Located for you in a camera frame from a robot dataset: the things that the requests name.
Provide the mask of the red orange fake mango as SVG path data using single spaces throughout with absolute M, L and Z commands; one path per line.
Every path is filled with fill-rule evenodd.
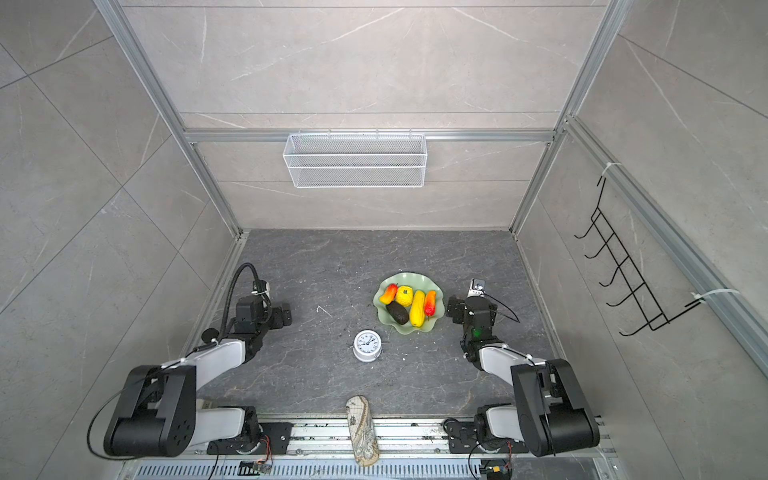
M 435 290 L 430 290 L 425 296 L 424 305 L 423 305 L 423 313 L 426 318 L 429 318 L 435 315 L 436 304 L 437 304 L 437 292 Z
M 389 284 L 385 288 L 384 293 L 379 297 L 379 302 L 382 303 L 383 305 L 389 305 L 390 303 L 392 303 L 396 298 L 398 289 L 399 287 L 397 284 L 394 284 L 394 283 Z

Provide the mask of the green wavy fruit bowl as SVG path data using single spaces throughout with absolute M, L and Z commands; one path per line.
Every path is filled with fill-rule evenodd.
M 372 304 L 382 324 L 408 335 L 430 332 L 446 314 L 445 300 L 442 289 L 428 276 L 401 272 L 381 282 Z

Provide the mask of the yellow fake lemon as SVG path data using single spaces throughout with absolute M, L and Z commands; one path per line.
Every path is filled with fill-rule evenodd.
M 414 300 L 414 291 L 410 286 L 407 285 L 401 285 L 399 286 L 398 293 L 396 295 L 395 301 L 405 307 L 408 308 L 412 305 Z

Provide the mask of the dark fake avocado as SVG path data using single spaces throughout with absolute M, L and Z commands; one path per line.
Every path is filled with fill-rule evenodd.
M 398 325 L 407 325 L 410 323 L 409 311 L 406 307 L 393 301 L 386 306 L 386 311 Z

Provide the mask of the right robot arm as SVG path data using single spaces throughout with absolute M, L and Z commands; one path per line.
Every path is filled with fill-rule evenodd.
M 599 426 L 568 361 L 540 359 L 501 341 L 493 334 L 498 307 L 483 296 L 452 296 L 446 313 L 462 326 L 464 357 L 514 391 L 512 404 L 478 409 L 474 430 L 479 445 L 521 442 L 536 457 L 599 445 Z

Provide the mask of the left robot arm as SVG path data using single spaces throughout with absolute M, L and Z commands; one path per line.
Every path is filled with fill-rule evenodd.
M 202 409 L 197 392 L 220 375 L 252 360 L 266 334 L 292 324 L 290 305 L 273 306 L 254 296 L 238 300 L 231 331 L 221 340 L 207 330 L 205 343 L 187 356 L 161 365 L 132 369 L 117 400 L 103 439 L 103 453 L 91 443 L 90 453 L 107 460 L 176 457 L 190 446 L 209 454 L 250 454 L 266 446 L 266 434 L 252 406 Z

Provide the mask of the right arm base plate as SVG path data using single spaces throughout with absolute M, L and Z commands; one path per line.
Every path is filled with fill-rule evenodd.
M 449 451 L 452 454 L 469 454 L 470 452 L 523 454 L 529 452 L 522 441 L 497 438 L 490 433 L 478 432 L 472 421 L 447 418 L 441 426 L 448 439 Z

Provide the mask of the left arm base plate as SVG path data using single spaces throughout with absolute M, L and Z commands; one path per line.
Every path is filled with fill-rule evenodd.
M 290 422 L 261 423 L 258 427 L 246 425 L 238 436 L 210 442 L 206 453 L 265 456 L 270 450 L 271 454 L 283 455 L 287 453 L 293 426 Z

